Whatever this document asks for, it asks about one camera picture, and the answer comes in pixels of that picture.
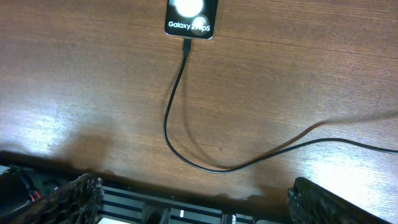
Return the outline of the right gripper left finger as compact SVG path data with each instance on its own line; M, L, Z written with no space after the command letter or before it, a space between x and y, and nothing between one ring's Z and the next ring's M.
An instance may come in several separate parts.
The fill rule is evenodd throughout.
M9 219L9 223L96 223L103 199L103 180L93 174L83 174L24 208Z

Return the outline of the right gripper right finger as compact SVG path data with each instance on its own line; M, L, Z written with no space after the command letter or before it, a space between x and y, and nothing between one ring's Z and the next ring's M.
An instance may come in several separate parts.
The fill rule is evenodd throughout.
M289 189L288 208L292 223L389 224L304 177Z

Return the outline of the black Samsung flip smartphone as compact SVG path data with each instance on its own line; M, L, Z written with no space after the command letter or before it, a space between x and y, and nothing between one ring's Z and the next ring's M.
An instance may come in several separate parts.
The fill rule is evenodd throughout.
M211 39L217 10L218 0L168 0L164 31L168 35Z

